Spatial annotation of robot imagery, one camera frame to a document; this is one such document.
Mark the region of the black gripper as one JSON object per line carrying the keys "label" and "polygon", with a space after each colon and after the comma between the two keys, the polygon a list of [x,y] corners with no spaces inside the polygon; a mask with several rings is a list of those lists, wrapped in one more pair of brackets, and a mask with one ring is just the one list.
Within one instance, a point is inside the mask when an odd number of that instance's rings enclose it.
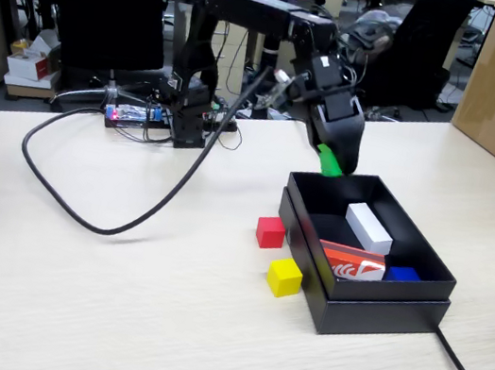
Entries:
{"label": "black gripper", "polygon": [[347,71],[337,56],[299,52],[290,103],[311,108],[307,135],[320,168],[351,175],[357,170],[365,119]]}

